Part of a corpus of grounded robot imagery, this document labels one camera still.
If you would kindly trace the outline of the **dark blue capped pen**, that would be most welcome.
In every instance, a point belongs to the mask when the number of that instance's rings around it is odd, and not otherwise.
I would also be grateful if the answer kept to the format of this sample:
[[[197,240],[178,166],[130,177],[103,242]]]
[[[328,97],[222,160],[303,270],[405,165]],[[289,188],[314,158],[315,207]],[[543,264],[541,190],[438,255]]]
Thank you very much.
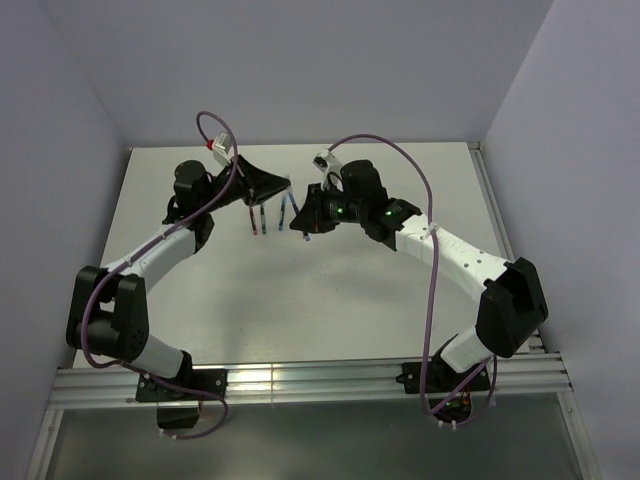
[[[297,202],[295,200],[295,196],[294,196],[293,189],[292,189],[291,186],[287,189],[287,195],[288,195],[289,201],[290,201],[290,203],[292,205],[292,209],[294,211],[294,219],[295,219],[298,216],[298,214],[300,213],[300,209],[299,209],[299,207],[297,205]],[[310,242],[311,241],[311,238],[310,238],[310,236],[309,236],[309,234],[307,232],[303,231],[302,232],[302,237],[306,242]]]

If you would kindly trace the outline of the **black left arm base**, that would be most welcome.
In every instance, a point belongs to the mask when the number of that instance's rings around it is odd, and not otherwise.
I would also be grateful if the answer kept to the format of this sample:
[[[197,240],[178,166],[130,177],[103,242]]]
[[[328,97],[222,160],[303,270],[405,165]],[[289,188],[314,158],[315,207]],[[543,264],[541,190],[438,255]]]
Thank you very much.
[[[141,375],[134,399],[138,404],[156,405],[156,423],[162,434],[179,440],[202,438],[220,429],[227,420],[228,373],[223,368],[196,369],[184,385]],[[194,428],[201,419],[206,401],[219,402],[223,411],[208,430],[196,433]]]

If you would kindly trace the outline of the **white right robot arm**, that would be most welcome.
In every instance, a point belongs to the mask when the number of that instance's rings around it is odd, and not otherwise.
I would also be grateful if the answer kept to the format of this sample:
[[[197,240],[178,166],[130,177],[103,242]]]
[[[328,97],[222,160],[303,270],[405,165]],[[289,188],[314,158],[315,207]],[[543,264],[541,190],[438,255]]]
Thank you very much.
[[[485,253],[428,220],[413,204],[392,198],[369,160],[341,164],[331,153],[317,156],[319,183],[309,185],[293,230],[324,234],[341,223],[359,225],[372,240],[433,266],[478,305],[474,326],[444,345],[433,365],[435,383],[452,390],[468,370],[495,355],[512,357],[548,318],[536,267]]]

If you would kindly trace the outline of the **green capped pen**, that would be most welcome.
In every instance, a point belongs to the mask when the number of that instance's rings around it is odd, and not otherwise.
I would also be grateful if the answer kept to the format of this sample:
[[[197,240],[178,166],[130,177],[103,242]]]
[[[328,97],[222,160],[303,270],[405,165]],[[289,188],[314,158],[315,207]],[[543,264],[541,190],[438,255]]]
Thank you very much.
[[[262,235],[267,234],[267,221],[266,221],[266,208],[265,204],[259,205],[259,217],[260,217],[260,231]]]

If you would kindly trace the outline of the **light blue pen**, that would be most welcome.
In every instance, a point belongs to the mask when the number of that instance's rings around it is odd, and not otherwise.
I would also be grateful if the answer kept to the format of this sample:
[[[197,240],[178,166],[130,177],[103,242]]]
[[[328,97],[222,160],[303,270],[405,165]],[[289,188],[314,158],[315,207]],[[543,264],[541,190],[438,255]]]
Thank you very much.
[[[280,209],[279,209],[279,219],[278,219],[278,230],[284,230],[284,224],[286,219],[286,209],[288,204],[288,194],[284,194],[280,201]]]

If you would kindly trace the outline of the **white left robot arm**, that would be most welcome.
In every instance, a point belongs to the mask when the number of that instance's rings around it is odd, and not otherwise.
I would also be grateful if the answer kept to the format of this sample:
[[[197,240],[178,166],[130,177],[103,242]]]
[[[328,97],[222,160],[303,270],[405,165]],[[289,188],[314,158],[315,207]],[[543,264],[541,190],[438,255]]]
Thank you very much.
[[[86,266],[75,279],[66,327],[67,344],[93,367],[121,364],[159,377],[159,388],[183,399],[195,386],[191,355],[150,332],[147,295],[182,261],[197,254],[214,229],[212,212],[241,201],[254,206],[290,187],[289,179],[252,165],[243,156],[218,175],[197,160],[174,171],[173,196],[154,237],[103,267]]]

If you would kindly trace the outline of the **magenta pen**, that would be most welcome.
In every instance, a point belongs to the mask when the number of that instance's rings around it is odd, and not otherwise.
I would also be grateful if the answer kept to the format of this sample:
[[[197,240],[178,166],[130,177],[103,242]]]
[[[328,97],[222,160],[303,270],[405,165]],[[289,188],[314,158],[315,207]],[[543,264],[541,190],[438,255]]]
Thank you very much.
[[[259,234],[258,232],[258,228],[257,228],[257,223],[256,223],[256,217],[255,217],[255,213],[254,213],[254,209],[252,206],[250,206],[248,208],[248,213],[249,213],[249,219],[250,219],[250,225],[251,225],[251,231],[252,234],[254,236],[257,236]]]

